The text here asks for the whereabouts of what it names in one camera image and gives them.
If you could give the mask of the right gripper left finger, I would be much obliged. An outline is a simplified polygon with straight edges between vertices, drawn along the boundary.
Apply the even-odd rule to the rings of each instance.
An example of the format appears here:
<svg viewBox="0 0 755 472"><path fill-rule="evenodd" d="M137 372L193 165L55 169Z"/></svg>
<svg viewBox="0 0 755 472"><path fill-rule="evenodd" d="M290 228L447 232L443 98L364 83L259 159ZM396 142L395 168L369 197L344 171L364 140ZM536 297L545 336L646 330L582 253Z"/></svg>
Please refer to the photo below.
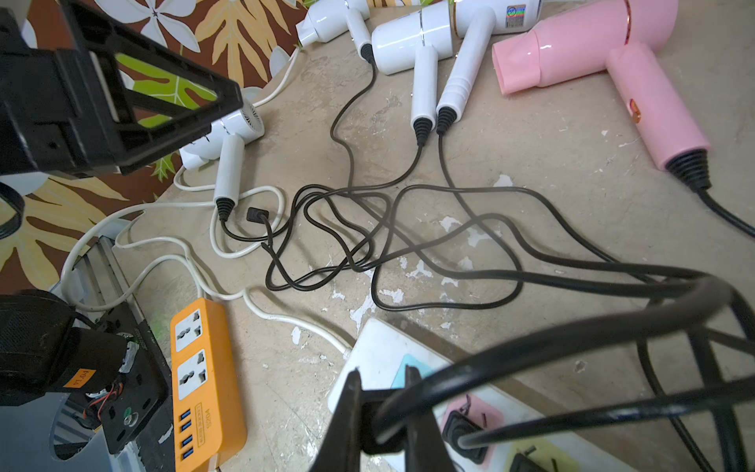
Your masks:
<svg viewBox="0 0 755 472"><path fill-rule="evenodd" d="M311 472L350 472L360 470L363 389L361 376L354 370L346 377Z"/></svg>

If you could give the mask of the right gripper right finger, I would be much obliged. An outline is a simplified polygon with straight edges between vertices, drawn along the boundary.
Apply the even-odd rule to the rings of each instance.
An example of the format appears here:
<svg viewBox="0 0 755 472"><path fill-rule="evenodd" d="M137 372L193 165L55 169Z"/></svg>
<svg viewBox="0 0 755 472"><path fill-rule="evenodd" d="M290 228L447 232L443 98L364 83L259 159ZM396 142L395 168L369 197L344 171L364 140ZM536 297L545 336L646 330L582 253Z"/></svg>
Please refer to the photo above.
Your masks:
<svg viewBox="0 0 755 472"><path fill-rule="evenodd" d="M406 416L405 470L455 471L432 409L410 406Z"/></svg>

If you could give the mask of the orange power strip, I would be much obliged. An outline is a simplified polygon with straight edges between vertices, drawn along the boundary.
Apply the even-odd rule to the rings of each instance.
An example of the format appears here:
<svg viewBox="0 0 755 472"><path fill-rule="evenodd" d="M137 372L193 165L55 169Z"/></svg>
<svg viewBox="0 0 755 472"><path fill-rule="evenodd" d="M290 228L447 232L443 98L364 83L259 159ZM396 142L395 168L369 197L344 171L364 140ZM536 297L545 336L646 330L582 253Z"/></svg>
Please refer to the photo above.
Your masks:
<svg viewBox="0 0 755 472"><path fill-rule="evenodd" d="M224 307L199 298L170 324L175 467L217 471L247 442Z"/></svg>

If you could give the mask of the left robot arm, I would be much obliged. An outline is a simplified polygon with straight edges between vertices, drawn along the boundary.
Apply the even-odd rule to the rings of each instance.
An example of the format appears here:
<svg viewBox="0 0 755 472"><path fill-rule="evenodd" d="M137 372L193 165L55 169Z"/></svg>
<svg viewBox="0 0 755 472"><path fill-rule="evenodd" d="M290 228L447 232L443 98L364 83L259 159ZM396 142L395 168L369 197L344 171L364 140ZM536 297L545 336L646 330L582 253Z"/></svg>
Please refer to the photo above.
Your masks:
<svg viewBox="0 0 755 472"><path fill-rule="evenodd" d="M30 47L10 8L1 11L1 174L83 179L131 174L204 137L240 110L241 88L79 1L60 5L74 45ZM188 108L129 88L126 55L207 88ZM118 393L135 387L137 346L87 321L46 290L1 299L1 403L49 393Z"/></svg>

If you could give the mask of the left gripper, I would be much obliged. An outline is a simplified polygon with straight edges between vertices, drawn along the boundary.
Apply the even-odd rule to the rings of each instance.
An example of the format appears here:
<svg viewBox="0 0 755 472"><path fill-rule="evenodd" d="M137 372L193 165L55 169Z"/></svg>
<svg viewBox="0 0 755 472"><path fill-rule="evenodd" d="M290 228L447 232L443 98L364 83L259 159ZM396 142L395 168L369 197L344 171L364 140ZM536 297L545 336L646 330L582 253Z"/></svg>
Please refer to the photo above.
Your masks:
<svg viewBox="0 0 755 472"><path fill-rule="evenodd" d="M1 173L132 173L240 109L232 80L78 1L73 49L31 48L1 13Z"/></svg>

